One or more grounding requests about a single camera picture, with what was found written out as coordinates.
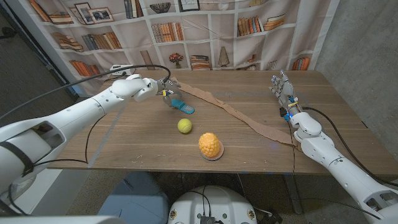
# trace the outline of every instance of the bookshelf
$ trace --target bookshelf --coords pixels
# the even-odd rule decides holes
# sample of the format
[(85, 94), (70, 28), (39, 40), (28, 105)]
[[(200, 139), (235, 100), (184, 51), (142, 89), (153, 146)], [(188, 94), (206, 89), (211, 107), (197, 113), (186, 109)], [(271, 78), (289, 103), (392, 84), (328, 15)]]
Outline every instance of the bookshelf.
[[(257, 70), (265, 70), (269, 62), (277, 61), (276, 69), (290, 70), (292, 64), (302, 57), (311, 59), (309, 70), (315, 67), (324, 37), (318, 35), (326, 32), (333, 18), (339, 0), (263, 0), (263, 4), (250, 7), (250, 0), (231, 2), (225, 11), (219, 11), (217, 4), (206, 4), (203, 8), (209, 10), (180, 12), (178, 0), (169, 0), (170, 9), (166, 13), (156, 14), (149, 5), (157, 0), (139, 0), (143, 16), (133, 19), (126, 18), (123, 0), (115, 0), (110, 4), (107, 0), (53, 0), (60, 2), (72, 16), (73, 24), (53, 24), (43, 22), (40, 16), (30, 6), (28, 0), (18, 0), (24, 10), (42, 31), (59, 59), (69, 70), (61, 70), (71, 74), (76, 80), (82, 77), (68, 62), (80, 60), (84, 63), (95, 63), (101, 71), (107, 71), (113, 64), (144, 64), (140, 51), (147, 50), (152, 62), (171, 69), (175, 64), (169, 62), (172, 53), (184, 56), (180, 62), (181, 70), (191, 70), (191, 55), (209, 56), (213, 70), (237, 69), (256, 64)], [(109, 7), (114, 21), (93, 25), (80, 24), (69, 10), (76, 3), (88, 2), (91, 8)], [(239, 36), (238, 19), (242, 17), (259, 16), (266, 23), (270, 17), (285, 14), (283, 25), (264, 32)], [(181, 23), (184, 40), (156, 43), (152, 24)], [(79, 42), (84, 52), (61, 49), (51, 33), (59, 32), (70, 35)], [(81, 38), (86, 34), (102, 34), (114, 32), (120, 41), (122, 49), (88, 50)], [(229, 64), (225, 68), (218, 65), (221, 47), (226, 48)], [(256, 61), (249, 63), (248, 59), (256, 54)], [(84, 85), (85, 93), (92, 95), (97, 91), (101, 80)]]

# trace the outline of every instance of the bookshelf backdrop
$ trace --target bookshelf backdrop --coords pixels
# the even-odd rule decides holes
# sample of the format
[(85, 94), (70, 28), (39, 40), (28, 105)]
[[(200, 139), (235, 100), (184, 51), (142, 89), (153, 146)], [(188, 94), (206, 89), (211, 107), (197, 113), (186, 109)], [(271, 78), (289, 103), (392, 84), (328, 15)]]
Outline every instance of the bookshelf backdrop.
[[(37, 26), (28, 29), (41, 31), (46, 42), (39, 43), (55, 49), (59, 58), (52, 60), (63, 62), (67, 69), (60, 70), (75, 80), (108, 71), (113, 64), (313, 70), (339, 2), (199, 0), (188, 7), (199, 10), (185, 11), (179, 0), (18, 1)], [(152, 9), (165, 2), (169, 4), (156, 7), (169, 8), (167, 12)], [(170, 62), (173, 53), (183, 56), (181, 68)], [(85, 94), (95, 94), (103, 80), (82, 84)]]

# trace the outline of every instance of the flower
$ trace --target flower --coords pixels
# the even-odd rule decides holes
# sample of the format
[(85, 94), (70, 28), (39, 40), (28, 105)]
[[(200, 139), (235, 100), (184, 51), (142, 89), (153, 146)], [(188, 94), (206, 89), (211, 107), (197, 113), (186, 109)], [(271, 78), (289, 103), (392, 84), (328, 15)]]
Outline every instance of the flower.
[(174, 54), (169, 56), (170, 62), (173, 62), (173, 63), (182, 61), (183, 59), (184, 59), (184, 56), (182, 56), (182, 55), (180, 55), (178, 53), (174, 53)]

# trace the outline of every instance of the beige fabric strip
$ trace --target beige fabric strip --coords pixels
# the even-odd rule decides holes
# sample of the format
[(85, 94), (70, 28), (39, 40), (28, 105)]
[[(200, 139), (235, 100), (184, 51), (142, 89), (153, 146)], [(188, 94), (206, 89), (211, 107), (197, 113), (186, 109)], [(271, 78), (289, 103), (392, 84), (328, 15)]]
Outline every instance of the beige fabric strip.
[(248, 124), (255, 132), (259, 133), (260, 135), (269, 138), (274, 141), (279, 141), (284, 144), (292, 144), (292, 139), (290, 138), (290, 135), (284, 133), (283, 131), (279, 131), (276, 128), (266, 126), (263, 124), (260, 124), (258, 122), (255, 122), (248, 116), (242, 114), (241, 112), (235, 110), (232, 108), (230, 105), (222, 102), (221, 100), (215, 98), (210, 92), (200, 90), (198, 88), (194, 88), (188, 84), (179, 82), (175, 77), (172, 78), (173, 80), (177, 81), (181, 85), (181, 90), (189, 93), (195, 97), (201, 98), (211, 104), (214, 104), (216, 106), (219, 106), (223, 108), (225, 111), (227, 111), (230, 115), (234, 116), (235, 118), (240, 119), (241, 121), (245, 122)]

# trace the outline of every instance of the potted plant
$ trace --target potted plant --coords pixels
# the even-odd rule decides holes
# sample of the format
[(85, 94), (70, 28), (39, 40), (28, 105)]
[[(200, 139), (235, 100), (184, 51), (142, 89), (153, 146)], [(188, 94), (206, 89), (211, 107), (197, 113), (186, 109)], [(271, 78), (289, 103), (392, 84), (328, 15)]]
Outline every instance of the potted plant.
[(184, 56), (174, 53), (169, 57), (170, 62), (175, 63), (175, 68), (181, 68), (180, 61), (184, 59)]

